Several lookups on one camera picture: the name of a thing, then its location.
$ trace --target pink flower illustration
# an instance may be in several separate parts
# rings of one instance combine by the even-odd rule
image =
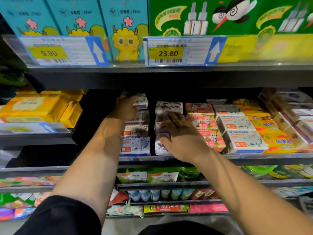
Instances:
[[[35,21],[32,21],[31,19],[26,20],[26,24],[29,25],[32,29],[38,29],[37,23]]]
[[[127,16],[124,20],[126,27],[131,27],[133,25],[133,20],[131,18],[129,18],[129,16]]]
[[[83,20],[81,17],[78,17],[76,19],[76,23],[79,25],[80,28],[82,27],[86,28],[86,21]]]

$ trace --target forearm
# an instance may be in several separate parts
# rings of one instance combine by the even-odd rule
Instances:
[[[123,122],[105,118],[51,195],[89,205],[103,224],[116,178]]]
[[[218,192],[223,203],[245,232],[263,234],[311,234],[309,217],[245,174],[213,150],[194,162]]]

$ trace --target yellow price label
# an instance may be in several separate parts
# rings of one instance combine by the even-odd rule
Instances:
[[[32,46],[27,47],[35,59],[68,59],[61,46]]]
[[[6,130],[14,131],[14,132],[31,132],[29,128],[26,126],[10,126],[7,127]]]
[[[181,59],[184,47],[149,47],[149,59]]]

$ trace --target floor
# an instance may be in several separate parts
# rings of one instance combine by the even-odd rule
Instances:
[[[170,221],[189,220],[213,227],[225,235],[242,235],[236,228],[235,222],[229,216],[170,216],[146,218],[115,218],[106,219],[102,234],[104,235],[137,235],[142,229],[151,224]],[[0,235],[13,235],[24,221],[0,222]]]

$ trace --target black sleeve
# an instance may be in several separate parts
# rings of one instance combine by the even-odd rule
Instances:
[[[101,234],[100,219],[83,202],[63,197],[46,198],[15,235]]]

